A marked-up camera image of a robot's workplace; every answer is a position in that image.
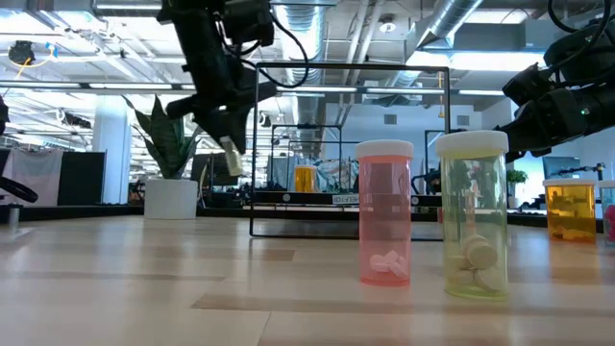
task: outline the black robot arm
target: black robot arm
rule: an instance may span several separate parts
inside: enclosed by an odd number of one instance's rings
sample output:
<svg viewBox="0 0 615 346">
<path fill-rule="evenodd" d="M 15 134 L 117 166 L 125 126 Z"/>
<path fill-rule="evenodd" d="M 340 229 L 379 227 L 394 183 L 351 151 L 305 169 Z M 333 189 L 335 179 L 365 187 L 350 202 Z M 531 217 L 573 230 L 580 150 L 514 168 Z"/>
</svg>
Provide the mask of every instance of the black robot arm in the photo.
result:
<svg viewBox="0 0 615 346">
<path fill-rule="evenodd" d="M 561 23 L 552 5 L 550 0 L 553 22 L 570 34 L 547 50 L 546 69 L 530 66 L 503 89 L 519 106 L 514 121 L 495 129 L 508 134 L 507 162 L 526 152 L 540 157 L 555 145 L 615 126 L 615 15 L 610 15 L 610 0 L 604 0 L 603 18 L 578 30 Z"/>
<path fill-rule="evenodd" d="M 201 126 L 226 152 L 232 175 L 241 174 L 240 155 L 246 152 L 246 120 L 258 101 L 276 95 L 276 86 L 298 87 L 308 77 L 288 86 L 260 71 L 270 82 L 258 83 L 251 62 L 241 56 L 273 43 L 274 24 L 289 35 L 308 61 L 301 42 L 286 30 L 271 13 L 269 0 L 163 0 L 157 16 L 162 23 L 172 23 L 185 55 L 184 72 L 189 72 L 196 93 L 170 103 L 169 117 L 194 114 Z M 242 44 L 254 41 L 248 49 Z"/>
</svg>

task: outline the plant leaf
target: plant leaf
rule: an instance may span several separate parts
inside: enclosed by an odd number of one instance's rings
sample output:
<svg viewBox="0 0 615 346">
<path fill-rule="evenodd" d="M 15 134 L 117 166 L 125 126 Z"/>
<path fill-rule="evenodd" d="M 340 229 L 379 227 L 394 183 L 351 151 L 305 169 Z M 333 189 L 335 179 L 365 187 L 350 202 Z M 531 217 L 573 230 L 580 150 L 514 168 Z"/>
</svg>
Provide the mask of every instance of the plant leaf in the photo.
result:
<svg viewBox="0 0 615 346">
<path fill-rule="evenodd" d="M 122 95 L 122 98 L 124 99 L 124 101 L 126 101 L 128 107 L 135 111 L 136 121 L 138 121 L 138 124 L 141 126 L 141 129 L 143 129 L 143 131 L 145 131 L 147 135 L 151 136 L 152 120 L 150 119 L 150 117 L 143 114 L 141 111 L 138 111 L 135 108 L 135 105 L 133 105 L 133 103 L 131 102 L 131 100 L 128 99 L 128 97 Z"/>
<path fill-rule="evenodd" d="M 149 136 L 152 135 L 152 120 L 149 116 L 143 114 L 140 111 L 135 110 L 136 121 L 141 126 L 141 129 Z"/>
<path fill-rule="evenodd" d="M 196 148 L 199 145 L 200 141 L 201 140 L 194 140 L 192 142 L 192 144 L 188 147 L 188 150 L 187 150 L 186 155 L 185 155 L 184 164 L 182 164 L 182 167 L 178 171 L 179 175 L 180 175 L 180 178 L 178 178 L 178 179 L 181 179 L 182 175 L 184 174 L 185 166 L 188 164 L 190 159 L 192 159 L 194 157 L 194 154 L 196 154 Z"/>
<path fill-rule="evenodd" d="M 184 143 L 184 119 L 183 118 L 173 119 L 171 120 L 171 124 L 173 124 L 173 130 L 175 130 L 175 138 L 177 139 L 177 142 L 180 144 L 180 147 L 182 147 Z"/>
<path fill-rule="evenodd" d="M 170 173 L 168 163 L 166 162 L 164 157 L 159 153 L 158 149 L 156 149 L 156 145 L 154 145 L 154 143 L 152 143 L 149 139 L 145 137 L 143 138 L 143 141 L 145 141 L 145 147 L 147 148 L 147 151 L 150 153 L 152 158 L 156 160 L 156 163 L 158 164 L 158 167 L 160 168 L 160 173 L 162 173 L 162 177 L 164 179 L 172 179 L 173 174 Z"/>
<path fill-rule="evenodd" d="M 182 144 L 182 149 L 181 149 L 183 156 L 188 154 L 188 149 L 190 149 L 190 146 L 196 140 L 196 137 L 202 133 L 203 133 L 203 129 L 200 126 L 197 126 L 196 129 L 194 129 L 192 136 L 186 137 L 184 139 L 184 143 Z"/>
<path fill-rule="evenodd" d="M 152 109 L 152 131 L 150 136 L 156 145 L 160 155 L 166 160 L 170 170 L 182 167 L 184 163 L 180 153 L 181 143 L 177 139 L 176 128 L 173 121 L 164 113 L 160 99 L 156 96 L 154 108 Z"/>
</svg>

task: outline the table surface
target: table surface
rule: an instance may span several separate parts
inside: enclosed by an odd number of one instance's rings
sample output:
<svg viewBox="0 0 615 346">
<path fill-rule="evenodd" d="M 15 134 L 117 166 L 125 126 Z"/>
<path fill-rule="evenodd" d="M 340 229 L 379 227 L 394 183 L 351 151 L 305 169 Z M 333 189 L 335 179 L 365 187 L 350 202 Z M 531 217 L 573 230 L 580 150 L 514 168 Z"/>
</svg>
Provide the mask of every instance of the table surface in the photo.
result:
<svg viewBox="0 0 615 346">
<path fill-rule="evenodd" d="M 411 286 L 386 288 L 359 282 L 355 240 L 250 238 L 246 219 L 21 226 L 0 244 L 3 345 L 615 344 L 601 237 L 510 226 L 510 299 L 486 303 L 444 292 L 438 242 L 412 243 Z"/>
</svg>

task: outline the label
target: label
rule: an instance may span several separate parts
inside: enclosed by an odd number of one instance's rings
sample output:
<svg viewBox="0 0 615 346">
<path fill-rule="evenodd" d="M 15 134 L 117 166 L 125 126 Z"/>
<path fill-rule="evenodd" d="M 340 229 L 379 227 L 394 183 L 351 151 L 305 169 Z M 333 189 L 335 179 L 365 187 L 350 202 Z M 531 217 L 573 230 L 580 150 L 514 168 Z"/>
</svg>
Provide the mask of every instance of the label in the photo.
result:
<svg viewBox="0 0 615 346">
<path fill-rule="evenodd" d="M 347 195 L 334 195 L 333 203 L 335 205 L 357 205 L 358 193 Z"/>
</svg>

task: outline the pill bottle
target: pill bottle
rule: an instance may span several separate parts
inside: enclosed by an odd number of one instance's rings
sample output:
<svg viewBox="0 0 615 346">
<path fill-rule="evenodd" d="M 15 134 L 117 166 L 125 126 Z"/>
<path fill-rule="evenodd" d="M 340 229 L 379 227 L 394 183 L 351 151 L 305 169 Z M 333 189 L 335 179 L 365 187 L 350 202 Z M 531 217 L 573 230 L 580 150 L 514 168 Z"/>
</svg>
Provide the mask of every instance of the pill bottle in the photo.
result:
<svg viewBox="0 0 615 346">
<path fill-rule="evenodd" d="M 603 205 L 603 229 L 606 246 L 615 246 L 615 181 L 598 182 Z"/>
<path fill-rule="evenodd" d="M 295 166 L 295 191 L 316 192 L 316 166 L 311 164 L 297 164 Z"/>
<path fill-rule="evenodd" d="M 499 131 L 444 135 L 435 150 L 442 172 L 445 290 L 505 300 L 508 137 Z"/>
<path fill-rule="evenodd" d="M 361 281 L 384 286 L 410 280 L 410 161 L 414 145 L 370 140 L 357 145 Z"/>
<path fill-rule="evenodd" d="M 543 182 L 551 240 L 596 243 L 595 184 L 591 179 L 574 178 Z"/>
</svg>

